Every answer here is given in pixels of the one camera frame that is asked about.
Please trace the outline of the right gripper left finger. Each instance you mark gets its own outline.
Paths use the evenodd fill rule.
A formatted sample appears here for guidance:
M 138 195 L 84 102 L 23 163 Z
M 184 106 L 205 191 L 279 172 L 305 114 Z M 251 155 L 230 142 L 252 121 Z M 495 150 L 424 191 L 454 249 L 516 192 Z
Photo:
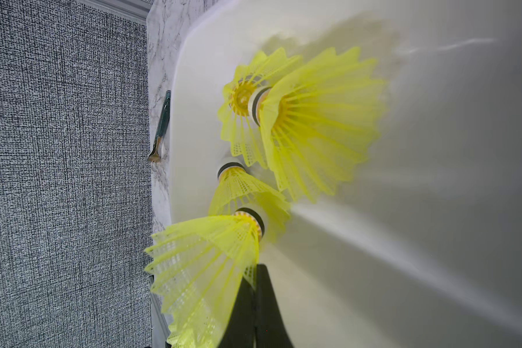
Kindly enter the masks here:
M 243 278 L 219 348 L 253 348 L 255 340 L 254 295 L 251 284 Z

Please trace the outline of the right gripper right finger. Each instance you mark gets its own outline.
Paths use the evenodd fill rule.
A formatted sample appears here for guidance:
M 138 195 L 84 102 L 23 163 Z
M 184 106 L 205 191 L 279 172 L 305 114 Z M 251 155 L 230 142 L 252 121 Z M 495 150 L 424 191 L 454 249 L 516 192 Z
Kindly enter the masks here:
M 257 265 L 255 302 L 256 347 L 293 348 L 281 317 L 268 268 L 263 264 Z

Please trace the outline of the yellow shuttlecock six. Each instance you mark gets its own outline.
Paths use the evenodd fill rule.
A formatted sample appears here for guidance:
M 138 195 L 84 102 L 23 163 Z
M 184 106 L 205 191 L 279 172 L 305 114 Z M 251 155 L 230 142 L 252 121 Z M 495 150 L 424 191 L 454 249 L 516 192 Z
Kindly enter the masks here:
M 172 316 L 167 343 L 172 347 L 217 347 L 231 319 L 242 281 L 256 282 L 263 210 L 241 207 L 172 224 L 152 234 L 145 249 L 151 261 L 152 293 L 161 312 Z

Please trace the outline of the white plastic storage box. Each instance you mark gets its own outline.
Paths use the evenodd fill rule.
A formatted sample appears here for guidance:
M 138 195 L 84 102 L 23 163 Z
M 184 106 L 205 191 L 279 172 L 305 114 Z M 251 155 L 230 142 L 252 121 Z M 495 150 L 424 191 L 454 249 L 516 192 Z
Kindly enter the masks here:
M 522 1 L 222 1 L 173 80 L 173 222 L 202 217 L 229 146 L 237 65 L 281 42 L 375 49 L 400 66 L 367 162 L 292 208 L 261 255 L 296 347 L 522 347 Z

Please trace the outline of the yellow shuttlecock one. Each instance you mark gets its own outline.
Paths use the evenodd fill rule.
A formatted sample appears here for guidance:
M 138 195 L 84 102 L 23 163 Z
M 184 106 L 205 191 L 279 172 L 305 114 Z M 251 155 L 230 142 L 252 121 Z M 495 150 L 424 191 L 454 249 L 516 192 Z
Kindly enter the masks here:
M 220 137 L 230 143 L 231 154 L 241 155 L 249 167 L 255 163 L 268 167 L 258 124 L 252 117 L 249 101 L 259 88 L 274 86 L 303 63 L 300 55 L 288 56 L 281 47 L 267 55 L 256 52 L 251 62 L 235 69 L 233 80 L 223 87 L 223 104 L 218 110 L 222 123 Z

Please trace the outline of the yellow shuttlecock two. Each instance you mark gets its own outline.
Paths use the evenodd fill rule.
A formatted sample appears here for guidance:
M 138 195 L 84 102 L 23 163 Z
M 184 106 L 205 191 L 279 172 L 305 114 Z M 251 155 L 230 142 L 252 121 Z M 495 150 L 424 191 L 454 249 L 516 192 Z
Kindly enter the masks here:
M 294 201 L 335 195 L 379 137 L 388 83 L 374 74 L 378 60 L 361 54 L 325 49 L 249 100 L 268 169 Z

